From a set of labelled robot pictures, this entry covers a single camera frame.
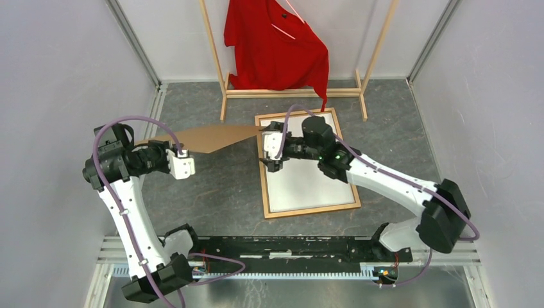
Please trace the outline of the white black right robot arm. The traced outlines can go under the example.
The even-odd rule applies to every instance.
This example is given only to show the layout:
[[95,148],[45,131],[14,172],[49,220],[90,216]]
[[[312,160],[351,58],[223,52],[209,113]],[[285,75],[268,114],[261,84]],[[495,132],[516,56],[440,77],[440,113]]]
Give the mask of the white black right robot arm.
[[396,252],[425,245],[451,253],[470,222],[470,211],[459,186],[412,178],[386,167],[348,146],[320,116],[301,123],[302,136],[294,137],[288,125],[273,121],[262,129],[261,162],[272,173],[290,159],[313,160],[319,173],[331,180],[353,184],[381,194],[414,214],[401,223],[384,223],[373,236],[372,257],[386,262]]

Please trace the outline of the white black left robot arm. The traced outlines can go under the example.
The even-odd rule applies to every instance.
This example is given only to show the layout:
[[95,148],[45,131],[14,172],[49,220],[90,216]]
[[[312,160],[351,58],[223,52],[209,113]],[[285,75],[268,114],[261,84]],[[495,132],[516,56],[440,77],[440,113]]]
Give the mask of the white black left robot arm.
[[153,172],[185,180],[196,172],[194,159],[170,141],[136,145],[127,124],[99,126],[94,134],[93,153],[82,173],[108,208],[121,238],[130,277],[123,295],[144,304],[167,302],[166,295],[193,282],[189,262],[201,255],[201,243],[188,224],[157,235],[140,183]]

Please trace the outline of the brown fibreboard backing board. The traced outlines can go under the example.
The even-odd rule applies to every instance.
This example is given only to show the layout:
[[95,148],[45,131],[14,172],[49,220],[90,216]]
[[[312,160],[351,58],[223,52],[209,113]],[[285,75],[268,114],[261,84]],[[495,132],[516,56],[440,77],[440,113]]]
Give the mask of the brown fibreboard backing board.
[[237,142],[260,135],[263,126],[212,124],[177,131],[173,134],[185,155],[212,153]]

